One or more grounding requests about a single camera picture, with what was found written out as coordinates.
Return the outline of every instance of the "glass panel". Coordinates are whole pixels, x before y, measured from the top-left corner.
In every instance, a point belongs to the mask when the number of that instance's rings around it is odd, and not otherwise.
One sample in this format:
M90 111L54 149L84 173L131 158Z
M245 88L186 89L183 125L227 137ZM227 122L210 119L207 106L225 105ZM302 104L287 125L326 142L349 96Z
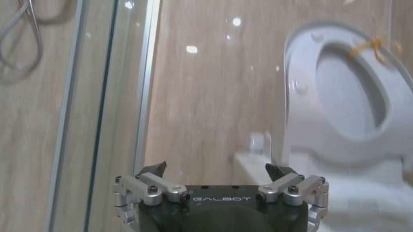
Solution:
M52 231L84 231L114 0L83 2Z
M111 60L96 154L90 231L120 231L114 214L112 182L132 174L143 73L146 65L146 0L118 1Z

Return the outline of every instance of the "shower enclosure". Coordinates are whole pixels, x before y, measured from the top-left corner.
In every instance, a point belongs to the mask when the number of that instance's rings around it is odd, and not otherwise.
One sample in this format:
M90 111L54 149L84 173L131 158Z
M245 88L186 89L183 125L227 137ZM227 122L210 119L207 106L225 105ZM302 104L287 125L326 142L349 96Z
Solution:
M120 231L116 176L167 161L173 182L233 184L255 131L279 154L283 47L301 24L338 21L398 41L413 71L410 0L72 4L72 20L42 29L34 74L0 82L0 231Z

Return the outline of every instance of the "screw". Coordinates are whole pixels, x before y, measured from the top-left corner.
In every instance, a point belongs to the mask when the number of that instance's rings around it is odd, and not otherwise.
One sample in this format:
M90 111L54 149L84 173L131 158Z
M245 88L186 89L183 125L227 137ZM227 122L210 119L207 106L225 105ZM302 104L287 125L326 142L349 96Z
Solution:
M290 193L298 193L298 187L295 185L289 186L289 192Z
M266 200L266 196L262 194L262 193L258 193L257 195L255 195L255 199L257 199L257 201L259 201L259 202L265 202L265 200Z
M148 193L151 194L151 193L156 193L158 192L158 187L156 187L156 185L151 185L150 187L148 187Z

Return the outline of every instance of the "toilet bowl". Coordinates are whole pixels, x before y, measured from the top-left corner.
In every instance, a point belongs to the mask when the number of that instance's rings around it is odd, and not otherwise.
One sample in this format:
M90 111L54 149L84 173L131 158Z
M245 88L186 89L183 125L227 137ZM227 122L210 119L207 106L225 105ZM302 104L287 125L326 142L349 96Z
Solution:
M413 231L413 188L402 179L413 172L413 81L385 48L385 62L372 49L350 57L370 39L346 25L317 22L285 46L285 131L273 138L282 141L273 156L329 180L320 231ZM239 173L267 181L249 167L253 157L237 154Z

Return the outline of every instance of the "shower hose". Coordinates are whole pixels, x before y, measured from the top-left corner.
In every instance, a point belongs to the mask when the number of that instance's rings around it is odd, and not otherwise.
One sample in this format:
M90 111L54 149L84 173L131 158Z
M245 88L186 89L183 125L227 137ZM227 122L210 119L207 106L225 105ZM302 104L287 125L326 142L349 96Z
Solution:
M19 4L20 4L20 8L17 12L13 14L13 17L8 21L5 26L0 29L0 62L7 67L9 67L12 70L19 70L21 72L31 72L39 65L40 60L42 60L42 55L43 55L42 35L39 31L39 23L42 23L43 20L36 17L34 0L19 0ZM28 17L32 30L35 33L35 39L36 39L36 44L38 44L38 54L36 54L36 58L34 59L34 61L28 65L21 66L17 63L12 63L5 59L3 51L1 51L1 45L4 41L4 37L8 35L8 33L11 32L12 28L16 26L19 20L24 17L24 15L27 15Z

